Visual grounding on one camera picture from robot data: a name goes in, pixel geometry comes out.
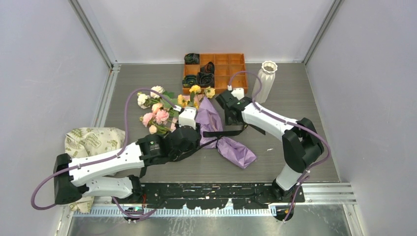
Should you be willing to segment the purple wrapping paper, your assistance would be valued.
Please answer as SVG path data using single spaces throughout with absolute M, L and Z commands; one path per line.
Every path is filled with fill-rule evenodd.
M 232 139 L 242 133 L 246 126 L 238 130 L 225 131 L 218 111 L 208 98 L 203 98 L 196 116 L 202 135 L 200 145 L 203 148 L 215 148 L 227 160 L 245 169 L 257 159 L 257 156 L 245 145 Z

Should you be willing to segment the yellow flower stem bunch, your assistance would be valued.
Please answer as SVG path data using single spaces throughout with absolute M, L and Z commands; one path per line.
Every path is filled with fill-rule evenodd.
M 215 96 L 216 91 L 214 88 L 208 87 L 208 88 L 201 88 L 199 85 L 194 85 L 189 89 L 191 100 L 184 100 L 182 95 L 178 95 L 177 97 L 177 104 L 183 108 L 190 106 L 195 107 L 197 110 L 199 109 L 198 104 L 194 103 L 194 97 L 198 94 L 204 94 L 205 96 L 203 98 L 211 99 Z

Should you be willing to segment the white ribbed ceramic vase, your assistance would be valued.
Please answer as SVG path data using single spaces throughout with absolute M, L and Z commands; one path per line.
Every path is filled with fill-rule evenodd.
M 260 82 L 256 79 L 252 91 L 252 98 L 254 98 L 256 102 L 260 104 L 265 103 L 275 80 L 277 69 L 277 64 L 271 60 L 262 63 L 262 66 L 258 71 Z

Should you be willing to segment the pink and white flower bunch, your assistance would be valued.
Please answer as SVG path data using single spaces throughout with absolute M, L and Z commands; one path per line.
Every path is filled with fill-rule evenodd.
M 174 130 L 174 116 L 178 113 L 174 110 L 176 101 L 173 93 L 162 86 L 154 86 L 148 94 L 138 92 L 137 103 L 140 108 L 149 109 L 139 120 L 150 134 L 164 135 Z

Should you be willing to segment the black ribbon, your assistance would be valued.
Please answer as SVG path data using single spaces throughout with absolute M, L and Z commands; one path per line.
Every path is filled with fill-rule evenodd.
M 149 166 L 179 162 L 203 148 L 215 148 L 230 162 L 245 169 L 257 159 L 257 156 L 231 137 L 240 135 L 247 127 L 246 124 L 239 130 L 201 131 L 199 123 L 195 128 L 176 125 L 174 131 L 166 134 L 149 134 L 138 139 L 135 144 L 140 147 L 142 154 L 140 159 L 144 162 L 139 178 L 145 176 Z

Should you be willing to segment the pink wrapping paper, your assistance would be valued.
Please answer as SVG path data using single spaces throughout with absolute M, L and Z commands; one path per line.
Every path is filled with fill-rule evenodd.
M 201 104 L 201 100 L 203 99 L 205 95 L 204 94 L 198 94 L 194 97 L 194 103 L 198 104 L 198 106 L 200 106 Z M 184 100 L 191 100 L 191 96 L 190 95 L 182 95 Z M 178 121 L 178 117 L 179 114 L 177 111 L 175 111 L 173 108 L 171 108 L 169 110 L 170 112 L 170 119 L 171 119 L 171 124 L 169 125 L 169 128 L 171 131 L 174 131 L 176 129 L 176 123 Z

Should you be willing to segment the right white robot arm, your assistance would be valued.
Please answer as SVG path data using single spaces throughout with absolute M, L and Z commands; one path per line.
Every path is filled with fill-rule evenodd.
M 285 166 L 272 182 L 273 195 L 279 202 L 287 201 L 302 174 L 324 152 L 311 120 L 287 118 L 262 107 L 246 96 L 226 90 L 216 97 L 224 110 L 227 125 L 252 126 L 261 133 L 269 133 L 282 143 Z

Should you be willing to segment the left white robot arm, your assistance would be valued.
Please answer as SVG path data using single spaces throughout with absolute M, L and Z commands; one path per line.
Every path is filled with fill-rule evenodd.
M 108 153 L 85 158 L 61 154 L 56 157 L 54 166 L 55 204 L 65 205 L 88 196 L 111 196 L 119 202 L 137 203 L 144 195 L 139 178 L 109 175 L 181 161 L 199 149 L 200 140 L 200 126 L 185 125 L 165 136 L 147 135 L 125 149 Z

